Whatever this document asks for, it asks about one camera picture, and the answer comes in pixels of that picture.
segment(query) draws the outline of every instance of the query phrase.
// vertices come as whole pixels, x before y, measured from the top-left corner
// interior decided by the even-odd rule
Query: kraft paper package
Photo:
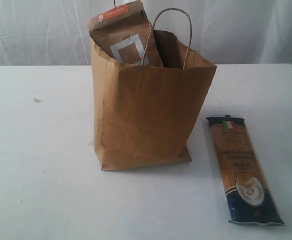
[[[244,124],[238,117],[208,117],[225,188],[230,223],[282,226]]]
[[[102,170],[191,161],[186,142],[216,66],[189,48],[191,38],[186,47],[170,32],[153,32],[158,17],[168,10],[157,16],[148,41],[154,33],[165,67],[143,65],[145,55],[141,65],[121,63],[103,50],[89,29],[94,143]],[[121,29],[121,35],[128,32]],[[145,53],[148,56],[147,43]]]
[[[121,5],[92,18],[90,36],[109,56],[120,63],[141,65],[150,34],[145,65],[162,66],[142,2]]]

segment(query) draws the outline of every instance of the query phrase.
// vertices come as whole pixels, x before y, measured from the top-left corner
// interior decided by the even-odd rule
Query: white backdrop
[[[192,48],[216,64],[292,64],[292,0],[143,2],[151,22],[164,8],[187,11]],[[87,22],[112,7],[112,0],[0,0],[0,65],[90,64]],[[164,13],[156,28],[188,41],[178,12]]]

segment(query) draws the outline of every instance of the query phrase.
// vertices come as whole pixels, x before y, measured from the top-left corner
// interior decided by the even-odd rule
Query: brown paper bag
[[[90,39],[94,142],[103,170],[191,161],[186,142],[216,66],[189,49],[191,40],[187,48],[170,32],[154,36],[166,67],[120,63]]]
[[[150,35],[144,65],[162,66],[142,2],[137,0],[115,7],[92,18],[89,34],[103,51],[125,64],[141,65],[144,46]]]

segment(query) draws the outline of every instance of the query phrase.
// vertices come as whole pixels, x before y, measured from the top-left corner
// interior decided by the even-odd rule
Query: orange label
[[[99,21],[102,22],[104,20],[113,18],[115,16],[118,16],[120,14],[124,14],[126,12],[128,12],[128,8],[127,8],[127,5],[124,4],[124,5],[118,6],[116,8],[113,8],[107,12],[104,12],[103,14],[98,15],[98,18],[99,18]]]

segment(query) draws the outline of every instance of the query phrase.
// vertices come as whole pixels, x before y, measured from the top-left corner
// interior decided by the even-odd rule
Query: paper bag handle
[[[185,14],[187,17],[188,17],[188,20],[189,20],[189,24],[190,24],[190,38],[189,38],[189,44],[188,44],[188,48],[187,48],[187,52],[186,52],[186,56],[185,56],[185,61],[184,61],[184,66],[182,69],[185,69],[185,66],[186,66],[186,62],[187,62],[187,59],[188,59],[188,55],[189,55],[189,49],[190,49],[190,45],[191,45],[191,39],[192,39],[192,24],[191,24],[191,19],[190,19],[190,16],[188,13],[186,13],[184,10],[181,10],[179,8],[174,8],[174,7],[171,7],[171,8],[166,8],[164,9],[163,11],[161,11],[155,21],[154,21],[154,24],[152,25],[151,27],[151,31],[149,33],[149,36],[148,36],[148,39],[147,39],[147,43],[146,43],[146,47],[145,47],[145,52],[144,52],[144,55],[142,57],[142,61],[141,61],[141,65],[143,66],[144,63],[145,63],[145,58],[146,58],[146,52],[147,52],[147,47],[148,47],[148,42],[149,42],[149,39],[150,39],[150,36],[151,36],[151,33],[153,33],[154,31],[154,28],[155,28],[155,25],[156,25],[156,22],[158,20],[158,18],[160,17],[160,15],[162,15],[164,12],[166,11],[169,11],[169,10],[175,10],[175,11],[179,11],[179,12],[182,12],[183,14]]]

